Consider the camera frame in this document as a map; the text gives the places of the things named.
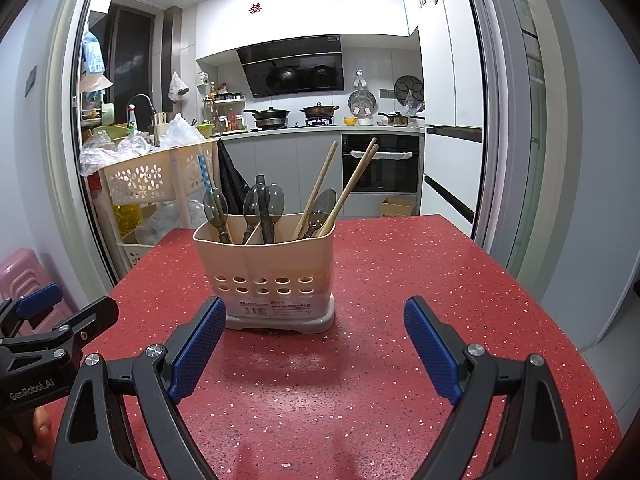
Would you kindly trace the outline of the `person's left hand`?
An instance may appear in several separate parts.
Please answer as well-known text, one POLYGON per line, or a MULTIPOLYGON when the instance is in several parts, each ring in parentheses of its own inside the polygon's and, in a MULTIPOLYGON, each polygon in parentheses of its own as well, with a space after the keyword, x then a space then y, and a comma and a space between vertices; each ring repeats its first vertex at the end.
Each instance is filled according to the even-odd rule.
POLYGON ((21 430, 18 434, 9 427, 1 427, 1 435, 6 439, 13 454, 21 452, 24 443, 30 448, 32 459, 36 463, 52 464, 55 437, 52 434, 52 420, 44 406, 38 406, 32 411, 32 429, 21 430))

